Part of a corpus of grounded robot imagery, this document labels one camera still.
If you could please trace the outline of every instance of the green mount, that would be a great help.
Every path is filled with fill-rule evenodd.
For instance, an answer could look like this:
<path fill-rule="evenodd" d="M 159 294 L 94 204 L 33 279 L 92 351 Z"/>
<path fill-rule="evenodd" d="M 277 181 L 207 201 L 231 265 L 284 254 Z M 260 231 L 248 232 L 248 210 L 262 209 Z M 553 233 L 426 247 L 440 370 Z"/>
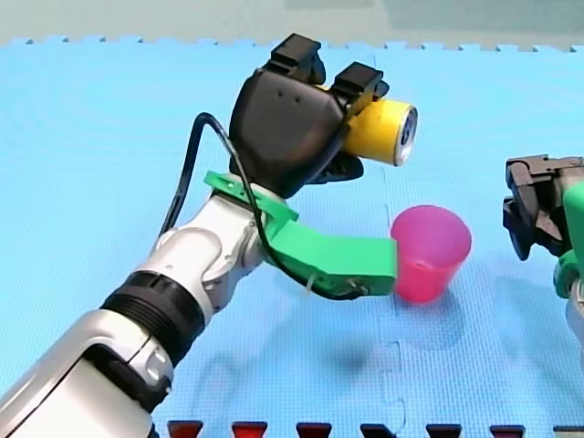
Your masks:
<path fill-rule="evenodd" d="M 566 191 L 563 204 L 572 249 L 559 258 L 555 284 L 558 295 L 569 298 L 574 281 L 584 278 L 584 182 Z"/>
<path fill-rule="evenodd" d="M 216 191 L 249 203 L 243 184 L 227 175 L 208 172 L 204 179 Z M 266 215 L 266 237 L 278 258 L 298 276 L 334 297 L 355 284 L 363 295 L 391 293 L 397 275 L 397 246 L 390 238 L 324 235 L 297 222 L 298 213 L 285 203 L 254 192 Z"/>

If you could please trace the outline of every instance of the yellow can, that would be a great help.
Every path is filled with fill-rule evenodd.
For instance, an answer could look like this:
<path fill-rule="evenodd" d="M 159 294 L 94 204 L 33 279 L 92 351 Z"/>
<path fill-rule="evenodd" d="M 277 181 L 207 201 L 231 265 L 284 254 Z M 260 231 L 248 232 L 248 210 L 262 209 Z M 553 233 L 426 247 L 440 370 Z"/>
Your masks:
<path fill-rule="evenodd" d="M 372 102 L 349 120 L 343 151 L 401 166 L 410 156 L 417 126 L 413 105 L 387 99 Z"/>

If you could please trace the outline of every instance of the blue foam mat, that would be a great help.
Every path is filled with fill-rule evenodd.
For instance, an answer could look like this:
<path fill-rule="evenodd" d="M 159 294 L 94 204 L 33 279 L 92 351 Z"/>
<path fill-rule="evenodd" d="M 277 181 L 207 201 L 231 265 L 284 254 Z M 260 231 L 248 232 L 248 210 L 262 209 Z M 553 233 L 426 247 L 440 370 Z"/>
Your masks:
<path fill-rule="evenodd" d="M 269 47 L 213 41 L 0 49 L 0 391 L 148 254 L 182 166 L 193 117 L 227 124 L 237 91 Z M 308 187 L 292 204 L 328 233 L 384 236 L 400 211 L 434 203 L 459 214 L 474 249 L 448 294 L 427 308 L 393 297 L 328 302 L 262 266 L 238 287 L 177 370 L 155 413 L 231 422 L 329 422 L 333 438 L 384 423 L 403 438 L 428 423 L 465 436 L 521 424 L 527 438 L 584 423 L 579 344 L 551 285 L 554 259 L 516 260 L 503 229 L 507 158 L 582 151 L 584 52 L 435 45 L 324 46 L 333 77 L 354 59 L 385 72 L 394 99 L 420 111 L 406 166 L 368 162 L 360 181 Z M 227 157 L 205 133 L 184 220 Z"/>

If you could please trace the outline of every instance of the pink plastic cup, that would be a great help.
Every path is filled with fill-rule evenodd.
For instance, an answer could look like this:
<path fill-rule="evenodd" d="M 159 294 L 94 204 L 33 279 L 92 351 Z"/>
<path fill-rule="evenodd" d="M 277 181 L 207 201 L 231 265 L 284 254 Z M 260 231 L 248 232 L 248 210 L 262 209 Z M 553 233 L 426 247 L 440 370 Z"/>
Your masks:
<path fill-rule="evenodd" d="M 468 227 L 442 207 L 419 205 L 400 213 L 391 227 L 398 245 L 395 293 L 422 304 L 438 298 L 471 250 Z"/>

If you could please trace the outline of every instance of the black cable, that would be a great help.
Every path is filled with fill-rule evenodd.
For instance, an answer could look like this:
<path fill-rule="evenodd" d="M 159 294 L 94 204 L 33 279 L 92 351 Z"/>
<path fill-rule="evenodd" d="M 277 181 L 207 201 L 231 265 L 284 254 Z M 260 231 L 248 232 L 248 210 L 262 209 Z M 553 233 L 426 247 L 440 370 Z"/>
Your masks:
<path fill-rule="evenodd" d="M 241 181 L 244 185 L 245 195 L 249 201 L 249 204 L 252 209 L 252 214 L 254 215 L 255 225 L 257 227 L 257 232 L 259 234 L 260 241 L 262 246 L 264 247 L 267 255 L 271 258 L 274 265 L 276 265 L 284 274 L 298 282 L 300 285 L 306 287 L 308 285 L 308 280 L 298 276 L 292 270 L 290 270 L 282 261 L 279 259 L 276 251 L 272 248 L 267 240 L 266 231 L 264 229 L 264 224 L 262 222 L 262 212 L 257 206 L 256 197 L 254 196 L 254 191 L 252 186 L 247 178 L 247 173 L 245 172 L 244 166 L 239 159 L 239 153 L 234 148 L 227 132 L 225 132 L 221 123 L 211 114 L 208 112 L 202 112 L 199 114 L 193 123 L 193 128 L 191 129 L 191 137 L 189 138 L 189 143 L 187 146 L 186 156 L 184 158 L 184 165 L 182 166 L 181 178 L 179 180 L 176 193 L 174 194 L 174 198 L 172 198 L 171 206 L 166 214 L 166 219 L 162 225 L 161 231 L 159 235 L 163 235 L 168 230 L 174 227 L 178 216 L 181 212 L 181 209 L 184 205 L 184 200 L 186 199 L 186 195 L 189 191 L 189 185 L 191 183 L 191 178 L 193 177 L 193 170 L 194 165 L 196 162 L 197 152 L 199 151 L 199 144 L 201 142 L 201 137 L 203 136 L 203 129 L 205 125 L 210 126 L 217 136 L 219 140 L 227 149 L 231 157 L 233 158 L 235 165 L 237 166 L 237 170 L 239 171 Z M 311 287 L 311 291 L 324 297 L 327 299 L 333 300 L 344 300 L 344 299 L 354 299 L 359 297 L 360 294 L 358 291 L 349 292 L 347 295 L 337 297 L 328 294 L 326 291 L 320 289 L 316 285 Z"/>

